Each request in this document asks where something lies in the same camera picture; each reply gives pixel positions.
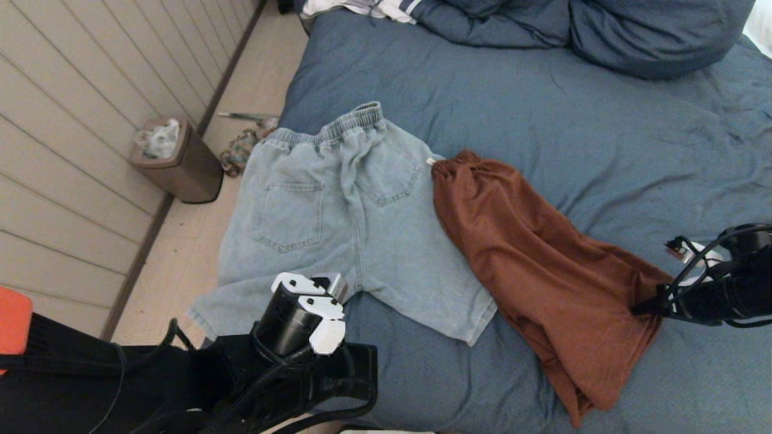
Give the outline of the silver metal object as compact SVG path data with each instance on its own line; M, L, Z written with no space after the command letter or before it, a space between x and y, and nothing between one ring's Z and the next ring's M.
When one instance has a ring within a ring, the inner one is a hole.
M268 130L278 126L279 118L273 115L262 115L261 113L238 113L238 112L219 112L217 116L232 120L253 122L256 128Z

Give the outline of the white pillow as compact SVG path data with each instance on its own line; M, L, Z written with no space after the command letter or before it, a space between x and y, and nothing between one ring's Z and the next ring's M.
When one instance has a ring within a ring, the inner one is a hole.
M772 0L755 0L742 33L772 60Z

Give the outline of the multicoloured cloth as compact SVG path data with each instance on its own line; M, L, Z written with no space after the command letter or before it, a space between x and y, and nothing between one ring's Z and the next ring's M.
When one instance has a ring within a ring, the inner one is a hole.
M270 127L267 130L246 129L230 141L227 148L218 156L224 175L232 178L242 175L254 147L273 134L276 129L276 127Z

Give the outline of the brown metal trash bin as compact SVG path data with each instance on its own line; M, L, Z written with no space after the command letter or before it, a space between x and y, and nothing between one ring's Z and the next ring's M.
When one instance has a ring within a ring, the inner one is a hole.
M140 173L183 203L211 203L220 195L224 172L220 160L186 120L181 124L174 156L146 159L133 143L130 163Z

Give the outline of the clear plastic bin liner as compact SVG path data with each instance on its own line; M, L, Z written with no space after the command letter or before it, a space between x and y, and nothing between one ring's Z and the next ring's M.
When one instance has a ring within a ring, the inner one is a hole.
M133 143L146 159L170 159L176 153L180 131L176 118L154 118L135 134Z

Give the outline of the light blue denim shorts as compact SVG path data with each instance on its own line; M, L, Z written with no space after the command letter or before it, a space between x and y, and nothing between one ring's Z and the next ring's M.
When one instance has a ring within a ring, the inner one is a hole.
M189 316L209 339L247 332L281 272L340 274L344 301L367 293L474 346L496 303L435 213L441 156L378 102L318 134L281 127L256 145L220 248L220 277Z

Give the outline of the rust brown shorts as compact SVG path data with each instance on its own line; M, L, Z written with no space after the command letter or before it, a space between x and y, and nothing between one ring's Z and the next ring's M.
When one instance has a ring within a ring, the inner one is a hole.
M434 206L579 429L617 404L661 319L631 308L672 276L582 234L511 165L461 151L432 165Z

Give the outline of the blue pillow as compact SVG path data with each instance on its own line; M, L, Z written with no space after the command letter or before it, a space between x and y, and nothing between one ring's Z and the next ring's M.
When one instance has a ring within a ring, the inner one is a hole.
M722 60L755 0L569 0L571 46L591 63L646 80Z

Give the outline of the white striped garment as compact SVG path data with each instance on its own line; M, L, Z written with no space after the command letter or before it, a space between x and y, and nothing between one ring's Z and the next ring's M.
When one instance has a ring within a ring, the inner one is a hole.
M416 24L419 9L433 5L435 0L305 0L299 16L311 22L323 12L347 9L360 16L388 19L393 22Z

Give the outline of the blue bed cover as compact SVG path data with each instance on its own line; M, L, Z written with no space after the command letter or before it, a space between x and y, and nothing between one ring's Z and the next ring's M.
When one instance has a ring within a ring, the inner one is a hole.
M318 134L357 107L441 157L512 165L588 236L670 274L665 240L708 244L772 222L772 60L741 37L675 80L622 76L568 49L460 46L344 9L318 16L279 128ZM462 434L575 434L532 349L496 312L474 346L367 293L347 338L378 348L379 396L359 423Z

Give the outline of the crumpled blue blanket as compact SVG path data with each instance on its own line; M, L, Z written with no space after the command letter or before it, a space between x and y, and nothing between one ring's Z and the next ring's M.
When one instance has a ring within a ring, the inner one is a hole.
M414 0L417 23L463 46L549 49L570 42L569 0Z

